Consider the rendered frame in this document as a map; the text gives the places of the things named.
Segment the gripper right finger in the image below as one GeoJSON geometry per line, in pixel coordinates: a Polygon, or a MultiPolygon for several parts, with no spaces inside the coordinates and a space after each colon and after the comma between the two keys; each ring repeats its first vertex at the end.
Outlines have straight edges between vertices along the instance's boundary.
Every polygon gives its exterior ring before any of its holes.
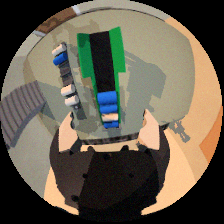
{"type": "Polygon", "coordinates": [[[138,151],[150,155],[156,161],[160,172],[160,183],[164,183],[170,161],[169,143],[162,127],[147,109],[144,110],[143,117],[143,128],[140,129],[136,146],[138,151]]]}

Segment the blue cylinder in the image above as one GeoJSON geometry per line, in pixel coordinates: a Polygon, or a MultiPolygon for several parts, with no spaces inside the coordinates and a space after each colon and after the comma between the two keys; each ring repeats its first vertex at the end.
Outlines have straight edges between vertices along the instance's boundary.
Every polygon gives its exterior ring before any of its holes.
{"type": "Polygon", "coordinates": [[[99,105],[117,103],[116,91],[98,93],[97,98],[99,105]]]}
{"type": "Polygon", "coordinates": [[[118,127],[118,120],[104,122],[105,128],[118,127]]]}
{"type": "Polygon", "coordinates": [[[62,63],[63,61],[67,60],[67,54],[66,53],[62,53],[61,55],[59,55],[58,57],[56,57],[53,60],[54,65],[59,65],[60,63],[62,63]]]}
{"type": "Polygon", "coordinates": [[[100,105],[100,112],[101,112],[101,114],[118,112],[117,103],[100,105]]]}

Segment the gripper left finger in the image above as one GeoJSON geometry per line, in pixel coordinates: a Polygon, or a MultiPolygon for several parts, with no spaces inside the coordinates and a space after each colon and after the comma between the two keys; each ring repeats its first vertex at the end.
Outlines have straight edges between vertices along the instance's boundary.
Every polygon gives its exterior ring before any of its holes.
{"type": "Polygon", "coordinates": [[[55,182],[60,185],[60,168],[70,155],[80,152],[82,143],[78,137],[73,123],[74,116],[69,112],[62,122],[59,129],[56,130],[52,140],[49,152],[50,164],[55,176],[55,182]]]}

